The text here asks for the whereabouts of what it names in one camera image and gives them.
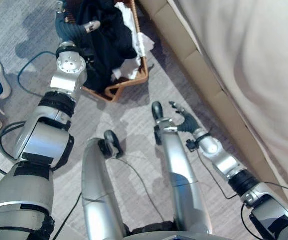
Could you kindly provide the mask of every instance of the black tape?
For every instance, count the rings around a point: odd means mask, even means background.
[[[57,170],[58,168],[62,167],[63,165],[65,165],[67,163],[69,155],[70,155],[70,152],[73,149],[73,146],[74,146],[74,137],[69,135],[68,142],[67,142],[67,145],[65,147],[65,150],[64,150],[62,156],[60,157],[58,163],[56,164],[56,166],[51,169],[52,171]]]
[[[29,162],[20,162],[14,172],[14,177],[16,176],[37,176],[44,178],[49,181],[49,170],[48,165],[36,165]]]
[[[28,152],[23,152],[22,159],[28,160],[31,163],[39,164],[39,165],[50,165],[54,160],[52,157],[32,154]]]

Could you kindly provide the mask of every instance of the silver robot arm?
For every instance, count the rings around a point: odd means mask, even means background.
[[[234,156],[227,153],[222,144],[203,128],[199,127],[186,110],[170,102],[185,122],[179,131],[191,132],[195,141],[188,141],[189,149],[199,149],[212,162],[214,169],[228,182],[248,208],[252,208],[250,219],[264,239],[288,240],[288,204],[267,184],[257,180]]]
[[[64,23],[62,5],[56,5],[56,30],[62,40],[56,52],[57,70],[49,91],[17,138],[14,166],[0,181],[0,240],[46,240],[54,228],[50,217],[53,171],[67,162],[73,147],[74,138],[68,129],[87,78],[74,33],[83,36],[100,25]]]

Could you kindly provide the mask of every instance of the gray carpet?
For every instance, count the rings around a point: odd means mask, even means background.
[[[12,87],[11,96],[7,100],[0,100],[0,119],[5,124],[25,120],[39,102],[38,97],[31,96],[18,87],[16,76],[21,67],[37,53],[56,50],[58,40],[54,30],[55,2],[4,0],[0,4],[0,61]],[[180,123],[182,119],[174,113],[168,101],[180,103],[198,116],[228,151],[235,153],[212,114],[192,90],[169,51],[154,33],[150,21],[142,14],[139,14],[139,21],[142,32],[156,43],[155,49],[147,56],[149,81],[124,89],[117,103],[105,103],[87,94],[81,96],[70,129],[71,135],[75,137],[73,151],[69,162],[54,173],[53,216],[59,219],[57,224],[65,218],[81,190],[81,156],[86,140],[102,137],[105,130],[116,133],[126,153],[123,160],[139,172],[163,217],[172,220],[164,155],[162,149],[156,147],[153,135],[154,121],[150,108],[154,101],[160,101],[164,106],[164,115],[172,117],[176,123]],[[49,55],[41,56],[22,74],[21,82],[26,88],[43,94],[54,69],[54,58]],[[8,151],[11,151],[17,134],[18,132],[12,132],[5,137]],[[190,138],[188,134],[181,134],[181,137],[183,142]],[[239,199],[225,200],[201,165],[197,154],[188,151],[187,154],[201,182],[214,234],[234,240],[252,239],[241,224]],[[107,165],[124,223],[132,230],[161,222],[132,170],[114,160],[109,160]],[[0,155],[0,168],[6,171],[10,167],[9,161]],[[220,179],[219,182],[227,195],[232,195],[229,187]],[[81,203],[67,225],[86,239]]]

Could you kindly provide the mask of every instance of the wicker basket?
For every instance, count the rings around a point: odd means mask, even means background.
[[[139,24],[138,24],[138,19],[137,19],[137,13],[136,13],[136,7],[135,7],[135,2],[134,0],[118,0],[116,2],[122,2],[124,3],[127,7],[129,7],[133,13],[134,16],[134,22],[136,25],[136,31],[139,33]],[[119,98],[120,94],[122,93],[123,89],[125,87],[137,85],[137,84],[142,84],[147,81],[148,79],[148,70],[147,70],[147,63],[146,63],[146,58],[141,57],[140,60],[141,64],[138,69],[137,75],[134,80],[129,80],[127,78],[121,77],[118,80],[115,81],[114,85],[108,86],[105,88],[104,92],[102,94],[97,93],[93,90],[90,90],[88,88],[83,87],[83,90],[86,91],[87,93],[100,98],[102,100],[105,100],[107,102],[115,102]]]

